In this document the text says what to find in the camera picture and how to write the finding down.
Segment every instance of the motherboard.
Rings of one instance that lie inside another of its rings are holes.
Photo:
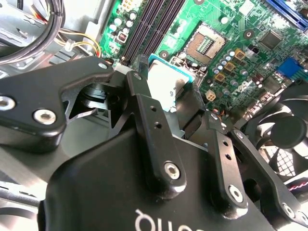
[[[307,19],[304,0],[118,0],[101,47],[113,65],[153,53],[184,70],[235,123],[308,77]]]

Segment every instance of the pcie slot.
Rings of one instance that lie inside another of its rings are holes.
[[[165,0],[148,1],[133,35],[126,44],[126,48],[123,52],[123,64],[130,64],[132,58],[136,56],[164,1]]]
[[[276,11],[278,11],[285,19],[295,25],[302,31],[308,28],[308,22],[302,18],[297,12],[293,11],[287,4],[281,0],[265,0]]]
[[[184,2],[185,0],[170,1],[163,15],[160,17],[160,22],[157,24],[154,33],[151,35],[151,39],[146,44],[146,47],[144,47],[142,54],[150,56],[151,53],[156,51],[167,31],[171,27],[175,17],[182,8]]]

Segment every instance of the metal screw head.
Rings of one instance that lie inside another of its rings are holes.
[[[244,136],[239,131],[236,131],[235,134],[241,139],[244,138]]]
[[[307,218],[306,214],[303,213],[303,212],[301,212],[301,211],[299,211],[298,213],[299,213],[300,218],[302,219],[302,221],[303,221],[306,225],[308,225],[308,218]]]
[[[102,63],[99,63],[98,66],[99,66],[100,68],[102,68],[102,69],[107,69],[107,68],[108,68],[107,65],[102,64]]]
[[[212,116],[215,120],[218,120],[217,115],[215,115],[214,113],[211,113],[211,116]]]
[[[289,217],[295,218],[294,211],[286,203],[283,203],[282,206]]]
[[[179,168],[171,163],[171,162],[167,162],[165,163],[165,172],[168,174],[168,176],[170,176],[171,179],[178,179],[180,178],[180,170]]]
[[[15,108],[15,101],[7,96],[0,96],[0,111],[8,111]]]
[[[236,188],[234,185],[229,186],[229,192],[231,196],[234,198],[234,200],[236,200],[238,203],[241,203],[244,201],[241,191],[238,188]]]
[[[56,121],[57,116],[50,110],[39,109],[33,114],[33,118],[40,124],[50,125]]]
[[[141,76],[138,73],[134,73],[134,77],[136,77],[139,80],[142,80]]]

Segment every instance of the red wire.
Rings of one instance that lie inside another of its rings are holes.
[[[308,185],[308,181],[305,182],[305,183],[301,183],[300,185],[292,186],[291,188],[289,188],[289,190],[292,191],[292,190],[295,190],[295,189],[299,189],[299,188],[304,187],[306,185]]]

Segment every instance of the blue connector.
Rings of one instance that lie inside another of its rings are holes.
[[[284,1],[281,0],[265,0],[271,5],[278,13],[287,19],[290,23],[295,25],[302,31],[308,29],[308,21],[304,19],[298,12],[292,10]]]

